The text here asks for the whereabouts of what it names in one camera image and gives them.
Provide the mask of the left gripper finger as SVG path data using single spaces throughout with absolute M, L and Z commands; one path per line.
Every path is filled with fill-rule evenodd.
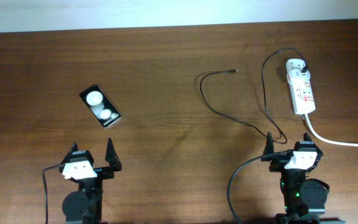
M 122 164 L 118 158 L 118 155 L 116 154 L 111 138 L 108 139 L 105 161 L 109 164 L 114 172 L 122 171 Z
M 77 143 L 74 142 L 73 145 L 71 146 L 70 150 L 68 151 L 67 155 L 62 160 L 61 164 L 68 163 L 70 161 L 72 154 L 74 152 L 76 152 L 77 150 L 78 150 L 78 145 L 77 145 Z

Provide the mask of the black smartphone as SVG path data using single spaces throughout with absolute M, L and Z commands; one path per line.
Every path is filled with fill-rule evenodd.
M 122 114 L 98 85 L 83 90 L 79 96 L 103 128 L 110 128 L 122 118 Z

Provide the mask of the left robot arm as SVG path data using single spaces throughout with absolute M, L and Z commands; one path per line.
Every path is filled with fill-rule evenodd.
M 66 223 L 95 224 L 102 220 L 103 181 L 114 178 L 122 170 L 112 139 L 108 139 L 105 167 L 94 168 L 94 159 L 87 150 L 80 151 L 74 143 L 61 162 L 59 172 L 78 184 L 78 190 L 68 194 L 62 203 Z

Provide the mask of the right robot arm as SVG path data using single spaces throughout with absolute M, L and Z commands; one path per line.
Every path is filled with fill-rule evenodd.
M 322 180 L 308 179 L 306 175 L 317 167 L 322 156 L 321 149 L 306 133 L 293 149 L 282 152 L 274 151 L 272 135 L 268 133 L 261 161 L 270 163 L 270 172 L 281 173 L 285 206 L 285 213 L 276 214 L 275 223 L 345 223 L 338 218 L 320 219 L 326 212 L 330 188 Z

